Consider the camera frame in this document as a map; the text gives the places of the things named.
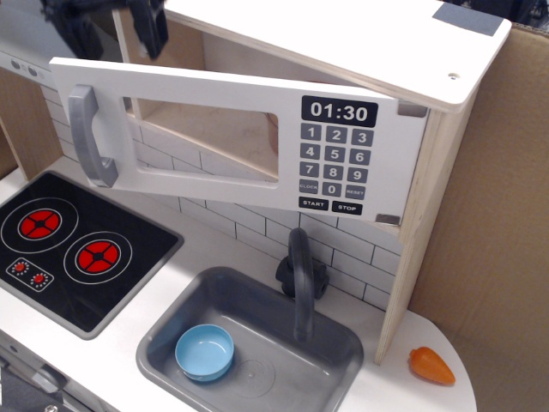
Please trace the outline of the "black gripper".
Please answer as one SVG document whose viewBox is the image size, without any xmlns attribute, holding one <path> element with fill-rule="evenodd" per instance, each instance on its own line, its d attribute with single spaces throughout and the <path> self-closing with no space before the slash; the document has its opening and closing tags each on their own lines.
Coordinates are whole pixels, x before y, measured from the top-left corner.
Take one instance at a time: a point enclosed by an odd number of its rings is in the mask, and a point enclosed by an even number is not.
<svg viewBox="0 0 549 412">
<path fill-rule="evenodd" d="M 134 29 L 149 57 L 156 59 L 168 41 L 163 1 L 42 1 L 45 15 L 77 58 L 98 60 L 104 49 L 92 22 L 84 15 L 129 8 Z"/>
</svg>

